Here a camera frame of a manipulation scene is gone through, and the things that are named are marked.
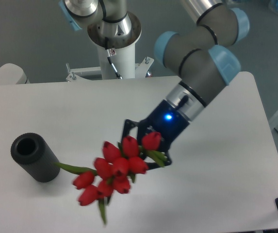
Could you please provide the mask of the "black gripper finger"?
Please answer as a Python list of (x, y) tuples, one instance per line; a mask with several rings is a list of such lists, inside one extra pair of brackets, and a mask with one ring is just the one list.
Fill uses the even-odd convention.
[(150, 158), (153, 162), (147, 162), (149, 170), (164, 168), (172, 164), (172, 159), (168, 151), (143, 150), (143, 156)]
[(123, 126), (123, 131), (122, 131), (122, 136), (121, 136), (121, 142), (126, 136), (130, 135), (131, 130), (134, 128), (138, 127), (139, 122), (137, 121), (132, 121), (130, 119), (125, 119), (124, 121), (124, 126)]

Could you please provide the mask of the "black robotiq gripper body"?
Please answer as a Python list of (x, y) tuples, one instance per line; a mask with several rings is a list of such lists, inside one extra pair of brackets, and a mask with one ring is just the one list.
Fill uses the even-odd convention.
[(163, 100), (149, 116), (138, 123), (137, 141), (142, 145), (142, 139), (146, 134), (159, 132), (163, 139), (159, 151), (165, 152), (188, 125), (189, 121)]

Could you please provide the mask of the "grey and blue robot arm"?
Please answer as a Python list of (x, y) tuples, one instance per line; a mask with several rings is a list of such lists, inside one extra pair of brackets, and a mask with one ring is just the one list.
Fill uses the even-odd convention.
[[(87, 29), (98, 47), (103, 79), (134, 78), (147, 70), (135, 66), (134, 44), (141, 25), (124, 0), (62, 0), (59, 3), (74, 30)], [(101, 165), (131, 165), (136, 173), (171, 164), (171, 143), (240, 72), (228, 50), (247, 36), (244, 11), (228, 9), (220, 0), (185, 0), (196, 29), (181, 36), (165, 32), (154, 46), (155, 58), (180, 77), (180, 82), (145, 119), (125, 120), (121, 145), (103, 145)]]

